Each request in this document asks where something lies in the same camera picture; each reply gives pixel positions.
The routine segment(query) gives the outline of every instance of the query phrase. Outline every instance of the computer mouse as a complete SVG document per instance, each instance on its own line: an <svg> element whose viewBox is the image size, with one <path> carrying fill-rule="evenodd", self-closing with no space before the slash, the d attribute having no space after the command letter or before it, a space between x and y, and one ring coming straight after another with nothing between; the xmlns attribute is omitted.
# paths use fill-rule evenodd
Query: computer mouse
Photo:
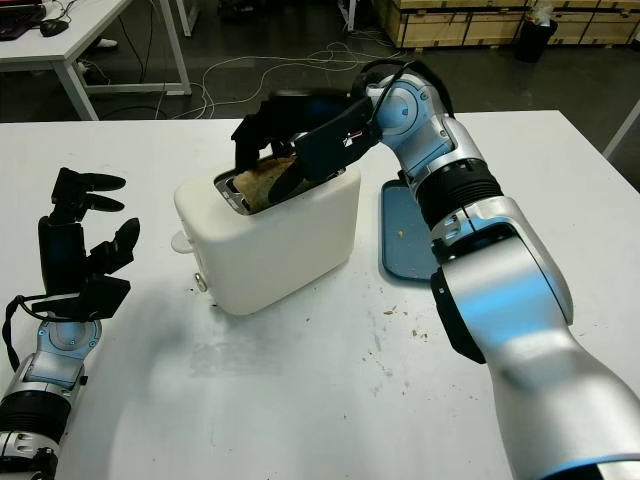
<svg viewBox="0 0 640 480"><path fill-rule="evenodd" d="M40 22L40 33L43 37L53 37L69 28L69 23L63 20L43 20Z"/></svg>

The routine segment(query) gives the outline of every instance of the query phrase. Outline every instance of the white desk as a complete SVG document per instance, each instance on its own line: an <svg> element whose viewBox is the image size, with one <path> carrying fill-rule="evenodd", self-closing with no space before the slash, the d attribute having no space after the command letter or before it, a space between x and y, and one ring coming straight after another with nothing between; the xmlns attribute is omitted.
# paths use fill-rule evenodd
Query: white desk
<svg viewBox="0 0 640 480"><path fill-rule="evenodd" d="M640 196L558 112L459 118L563 270L574 334L640 392ZM87 214L88 246L130 216L142 225L136 260L118 272L133 289L90 356L58 478L510 478L487 369L449 346L428 290L378 270L379 191L398 169L385 147L359 163L345 265L247 318L198 292L195 262L169 246L179 228L172 194L231 162L236 125L0 125L3 304L42 291L36 225L60 166L128 181L114 195L124 212ZM21 356L36 327L16 315ZM4 388L4 349L0 357Z"/></svg>
<svg viewBox="0 0 640 480"><path fill-rule="evenodd" d="M69 28L45 38L31 30L10 42L0 42L0 71L55 70L82 120L98 120L89 97L92 93L160 92L189 95L191 87L182 58L168 0L158 0L169 35L180 83L144 83L87 86L77 71L76 59L133 0L78 0L69 15Z"/></svg>

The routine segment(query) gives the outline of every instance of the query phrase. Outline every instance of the keyboard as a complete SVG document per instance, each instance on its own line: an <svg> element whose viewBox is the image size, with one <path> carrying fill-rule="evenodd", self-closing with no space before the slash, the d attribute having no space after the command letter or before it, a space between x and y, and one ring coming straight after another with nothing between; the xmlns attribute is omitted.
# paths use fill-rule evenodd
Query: keyboard
<svg viewBox="0 0 640 480"><path fill-rule="evenodd" d="M45 14L42 5L0 7L0 41L15 40L37 26Z"/></svg>

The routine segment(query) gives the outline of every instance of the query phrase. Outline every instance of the blue tray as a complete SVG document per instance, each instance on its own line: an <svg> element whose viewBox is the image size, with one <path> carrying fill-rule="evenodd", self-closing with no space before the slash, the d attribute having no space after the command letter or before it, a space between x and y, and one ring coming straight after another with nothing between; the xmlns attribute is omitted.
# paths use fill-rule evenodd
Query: blue tray
<svg viewBox="0 0 640 480"><path fill-rule="evenodd" d="M399 180L385 183L381 196L382 265L394 277L429 283L438 262L420 207Z"/></svg>

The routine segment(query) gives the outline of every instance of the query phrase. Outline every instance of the white toaster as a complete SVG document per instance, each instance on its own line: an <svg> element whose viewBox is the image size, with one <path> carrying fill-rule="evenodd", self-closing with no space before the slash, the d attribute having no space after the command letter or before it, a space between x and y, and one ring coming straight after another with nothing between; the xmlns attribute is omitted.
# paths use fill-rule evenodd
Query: white toaster
<svg viewBox="0 0 640 480"><path fill-rule="evenodd" d="M249 214L224 187L231 172L200 175L176 190L183 232L202 290L234 315L256 312L343 263L353 250L360 171L350 166L306 192Z"/></svg>

